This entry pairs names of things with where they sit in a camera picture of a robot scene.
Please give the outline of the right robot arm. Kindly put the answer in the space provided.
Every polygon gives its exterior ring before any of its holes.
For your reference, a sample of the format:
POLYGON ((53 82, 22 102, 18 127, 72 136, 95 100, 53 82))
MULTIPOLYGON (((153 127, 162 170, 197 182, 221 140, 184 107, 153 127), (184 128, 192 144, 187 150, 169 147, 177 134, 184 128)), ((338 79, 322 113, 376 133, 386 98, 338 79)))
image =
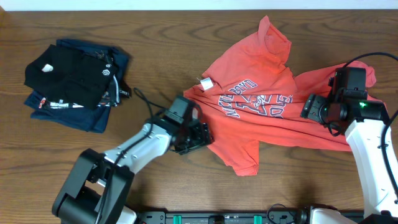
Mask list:
POLYGON ((364 197, 363 223, 397 223, 397 159, 384 103, 359 98, 331 100, 311 94, 301 117, 334 137, 345 137, 354 155, 364 197))

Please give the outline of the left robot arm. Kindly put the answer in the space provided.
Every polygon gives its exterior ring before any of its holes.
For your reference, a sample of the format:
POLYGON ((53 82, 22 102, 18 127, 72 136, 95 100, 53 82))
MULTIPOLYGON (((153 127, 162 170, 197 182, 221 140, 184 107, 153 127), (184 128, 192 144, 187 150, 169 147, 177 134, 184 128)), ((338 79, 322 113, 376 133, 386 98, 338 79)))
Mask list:
POLYGON ((186 154, 213 141, 206 123, 147 120, 142 129, 114 149, 83 151, 52 205, 62 223, 135 223, 137 214, 126 206, 134 176, 170 147, 186 154))

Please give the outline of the red printed t-shirt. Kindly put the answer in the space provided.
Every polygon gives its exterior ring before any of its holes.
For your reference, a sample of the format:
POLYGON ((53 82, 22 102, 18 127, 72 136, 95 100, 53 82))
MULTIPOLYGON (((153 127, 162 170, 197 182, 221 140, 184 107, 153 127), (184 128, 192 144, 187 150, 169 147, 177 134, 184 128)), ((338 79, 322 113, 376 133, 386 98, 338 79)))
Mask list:
POLYGON ((263 17, 255 33, 230 47, 200 84, 183 93, 201 107, 214 138, 210 150, 238 176, 257 174, 261 142, 349 151, 344 136, 300 116, 311 94, 327 96, 336 67, 294 75, 286 65, 291 45, 263 17))

